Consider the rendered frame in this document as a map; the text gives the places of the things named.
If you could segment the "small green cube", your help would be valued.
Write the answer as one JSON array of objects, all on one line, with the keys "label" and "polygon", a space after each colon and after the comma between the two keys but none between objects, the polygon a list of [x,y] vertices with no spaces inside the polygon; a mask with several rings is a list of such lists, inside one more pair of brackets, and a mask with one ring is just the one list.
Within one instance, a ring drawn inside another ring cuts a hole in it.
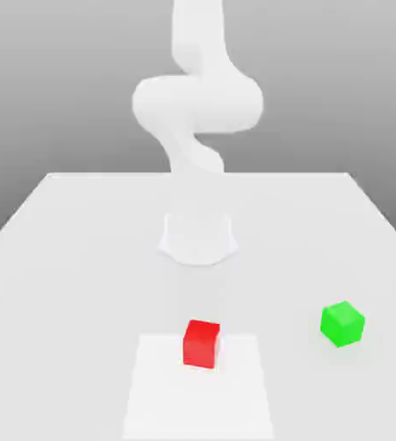
[{"label": "small green cube", "polygon": [[348,301],[323,308],[320,331],[338,348],[358,342],[362,338],[365,317]]}]

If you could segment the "small red cube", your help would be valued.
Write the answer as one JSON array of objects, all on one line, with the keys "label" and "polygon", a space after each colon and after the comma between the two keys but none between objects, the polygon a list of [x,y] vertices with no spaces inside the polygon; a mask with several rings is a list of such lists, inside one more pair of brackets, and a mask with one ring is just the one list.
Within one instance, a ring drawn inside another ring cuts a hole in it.
[{"label": "small red cube", "polygon": [[190,320],[183,336],[183,363],[205,369],[213,369],[220,324]]}]

